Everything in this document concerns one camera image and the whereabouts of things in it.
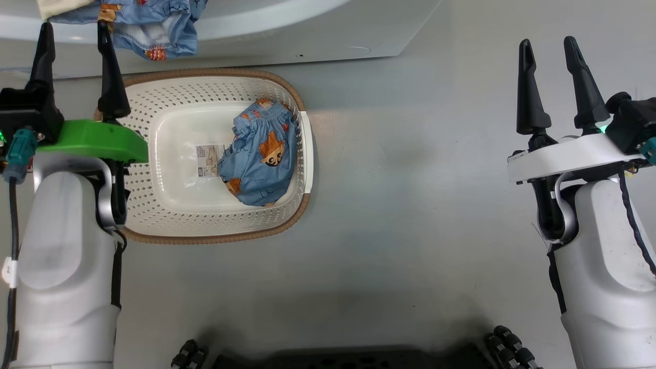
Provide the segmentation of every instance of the brown basket rim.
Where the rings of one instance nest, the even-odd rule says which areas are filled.
[[[244,78],[259,78],[265,79],[277,83],[283,87],[289,94],[292,96],[296,105],[298,106],[298,111],[305,111],[305,103],[303,99],[298,94],[298,91],[282,77],[279,77],[273,73],[264,72],[262,70],[243,70],[235,68],[199,68],[199,69],[187,69],[187,70],[171,70],[166,72],[154,72],[148,74],[142,74],[139,76],[130,77],[125,80],[125,86],[138,85],[140,83],[147,83],[153,81],[161,81],[162,79],[174,79],[174,78],[184,78],[184,77],[244,77]],[[97,120],[102,120],[100,112],[96,110],[95,118]],[[227,234],[224,236],[200,236],[200,237],[171,237],[171,236],[151,236],[148,234],[141,234],[135,232],[128,227],[123,229],[123,233],[127,238],[137,242],[143,242],[146,244],[165,244],[165,245],[207,245],[207,244],[224,244],[227,242],[237,242],[237,241],[246,241],[254,240],[256,238],[262,238],[267,236],[273,236],[281,232],[290,229],[300,217],[305,213],[305,210],[308,208],[310,203],[310,194],[303,194],[303,197],[300,200],[298,209],[292,215],[289,220],[283,224],[266,230],[256,230],[254,232],[246,233],[237,233],[237,234]]]

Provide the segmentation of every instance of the blue children's shorts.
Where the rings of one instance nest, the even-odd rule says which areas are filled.
[[[235,139],[218,162],[218,174],[244,204],[272,205],[294,174],[298,123],[281,103],[260,99],[234,125]]]
[[[207,0],[95,0],[49,18],[54,23],[110,24],[114,47],[131,49],[142,58],[164,60],[195,55],[198,36],[194,23]]]

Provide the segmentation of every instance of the teal connector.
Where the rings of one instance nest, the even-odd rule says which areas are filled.
[[[640,153],[653,165],[656,165],[656,137],[653,137],[640,147]]]
[[[30,159],[37,152],[39,141],[31,129],[19,129],[16,131],[9,153],[5,156],[7,166],[2,176],[5,181],[15,178],[16,184],[20,185],[25,182],[25,176],[28,174],[28,165]]]

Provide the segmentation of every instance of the white washing machine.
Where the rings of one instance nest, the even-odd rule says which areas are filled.
[[[441,0],[210,0],[197,56],[152,62],[128,50],[124,74],[395,56]],[[36,0],[0,0],[0,72],[28,74],[41,19]],[[96,25],[54,24],[57,78],[99,76]]]

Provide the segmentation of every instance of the white fabric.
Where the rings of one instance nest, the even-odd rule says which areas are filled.
[[[41,19],[43,20],[54,15],[62,14],[63,12],[81,8],[92,2],[93,0],[37,0],[39,11],[41,12]]]

